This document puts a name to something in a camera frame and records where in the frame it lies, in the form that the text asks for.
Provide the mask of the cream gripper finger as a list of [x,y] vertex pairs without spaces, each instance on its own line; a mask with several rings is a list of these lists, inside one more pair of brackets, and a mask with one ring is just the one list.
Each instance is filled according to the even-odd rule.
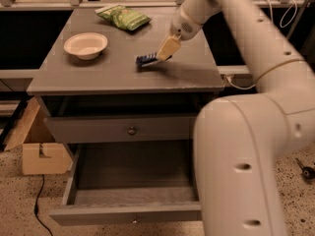
[[181,39],[179,35],[168,35],[162,42],[158,52],[157,59],[165,61],[172,56],[181,47]]

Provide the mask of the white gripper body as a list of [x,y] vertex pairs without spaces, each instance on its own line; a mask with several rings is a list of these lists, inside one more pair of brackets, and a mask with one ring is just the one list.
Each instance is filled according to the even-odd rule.
[[190,40],[220,10],[215,0],[185,0],[171,20],[169,34],[181,41]]

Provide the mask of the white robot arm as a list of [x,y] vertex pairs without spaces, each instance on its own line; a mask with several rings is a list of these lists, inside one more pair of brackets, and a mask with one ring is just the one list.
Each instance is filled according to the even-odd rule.
[[217,98],[198,114],[194,168],[205,236],[286,236],[274,164],[315,141],[315,76],[253,0],[185,0],[157,58],[221,12],[256,93]]

